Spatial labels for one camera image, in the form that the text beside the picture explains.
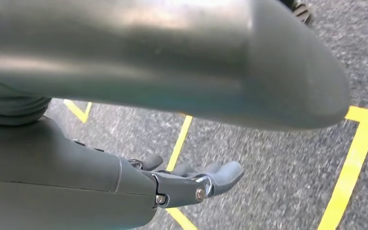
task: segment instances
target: yellow line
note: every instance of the yellow line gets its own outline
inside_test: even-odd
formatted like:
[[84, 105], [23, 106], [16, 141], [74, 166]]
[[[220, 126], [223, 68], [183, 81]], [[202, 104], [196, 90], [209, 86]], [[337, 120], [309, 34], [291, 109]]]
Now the yellow line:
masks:
[[178, 208], [166, 208], [166, 210], [184, 230], [198, 230], [196, 226], [191, 223], [191, 221], [187, 219], [180, 210], [178, 210]]
[[[180, 155], [181, 148], [183, 147], [185, 137], [187, 136], [188, 129], [190, 128], [192, 116], [185, 116], [183, 126], [181, 126], [180, 134], [178, 135], [177, 142], [175, 143], [172, 156], [170, 157], [167, 170], [172, 171], [177, 163], [178, 155]], [[184, 230], [197, 230], [196, 226], [178, 209], [178, 208], [167, 208], [166, 211], [177, 221], [178, 224]]]
[[338, 226], [368, 153], [368, 109], [351, 106], [346, 119], [359, 122], [359, 126], [318, 230], [334, 230]]
[[190, 128], [191, 121], [193, 120], [192, 116], [185, 116], [185, 120], [183, 126], [181, 126], [180, 134], [178, 135], [177, 142], [175, 143], [172, 156], [170, 157], [169, 164], [167, 165], [166, 170], [172, 171], [174, 169], [175, 164], [177, 163], [178, 155], [180, 155], [181, 148], [183, 147], [185, 137], [187, 136], [188, 129]]
[[79, 119], [82, 123], [86, 123], [88, 120], [88, 115], [90, 114], [92, 103], [88, 102], [85, 112], [83, 112], [74, 102], [65, 99], [63, 103], [68, 107], [68, 109]]

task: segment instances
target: yellow tape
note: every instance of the yellow tape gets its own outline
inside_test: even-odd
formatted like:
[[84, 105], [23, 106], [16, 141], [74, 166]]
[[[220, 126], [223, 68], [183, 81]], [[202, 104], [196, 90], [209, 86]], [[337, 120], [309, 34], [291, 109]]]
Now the yellow tape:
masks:
[[92, 103], [88, 102], [85, 112], [83, 112], [74, 102], [65, 99], [63, 103], [68, 107], [68, 109], [82, 122], [86, 123], [88, 120], [88, 115], [90, 114]]
[[178, 208], [173, 207], [167, 208], [166, 210], [175, 219], [175, 221], [177, 221], [177, 223], [181, 225], [184, 230], [198, 230], [196, 226], [191, 223], [191, 221], [187, 217], [185, 217], [184, 214], [180, 212], [180, 210], [178, 210]]
[[[192, 120], [192, 116], [185, 116], [184, 123], [181, 126], [180, 134], [178, 135], [177, 142], [175, 143], [174, 149], [172, 151], [172, 156], [170, 157], [169, 164], [167, 165], [166, 170], [168, 171], [172, 171], [177, 163], [178, 155], [180, 155], [181, 148], [183, 147], [185, 137], [187, 136]], [[184, 216], [184, 214], [178, 208], [167, 208], [166, 210], [184, 230], [197, 230], [195, 225], [191, 223], [191, 221]]]
[[351, 106], [346, 119], [359, 122], [359, 126], [318, 230], [334, 230], [338, 226], [368, 153], [368, 109]]
[[192, 116], [185, 116], [185, 120], [183, 126], [181, 126], [180, 134], [178, 135], [177, 142], [175, 143], [172, 156], [170, 157], [169, 164], [167, 165], [166, 170], [172, 171], [177, 163], [178, 155], [180, 155], [181, 148], [183, 147], [185, 137], [187, 136], [188, 129], [190, 128], [191, 121], [193, 120]]

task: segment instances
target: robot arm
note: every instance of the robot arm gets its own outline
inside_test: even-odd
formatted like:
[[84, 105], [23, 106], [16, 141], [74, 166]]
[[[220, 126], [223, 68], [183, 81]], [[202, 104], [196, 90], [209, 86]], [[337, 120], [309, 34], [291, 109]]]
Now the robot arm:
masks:
[[348, 110], [340, 64], [275, 0], [0, 0], [0, 230], [110, 230], [242, 177], [126, 160], [40, 118], [51, 98], [247, 127], [321, 128]]
[[0, 86], [271, 130], [349, 106], [340, 64], [275, 0], [0, 0]]

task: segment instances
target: pavement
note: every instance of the pavement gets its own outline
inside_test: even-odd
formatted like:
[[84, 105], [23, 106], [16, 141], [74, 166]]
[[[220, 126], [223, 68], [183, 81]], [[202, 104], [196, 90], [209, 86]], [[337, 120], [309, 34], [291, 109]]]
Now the pavement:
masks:
[[[231, 192], [179, 208], [186, 218], [161, 209], [139, 229], [368, 230], [368, 0], [308, 3], [313, 31], [347, 69], [353, 106], [347, 119], [328, 129], [285, 133], [193, 118], [177, 163], [187, 161], [200, 170], [235, 160], [245, 175]], [[88, 105], [73, 103], [81, 113]], [[86, 123], [60, 99], [46, 115], [69, 138], [126, 158], [157, 153], [166, 159], [161, 168], [167, 166], [184, 115], [90, 106]]]

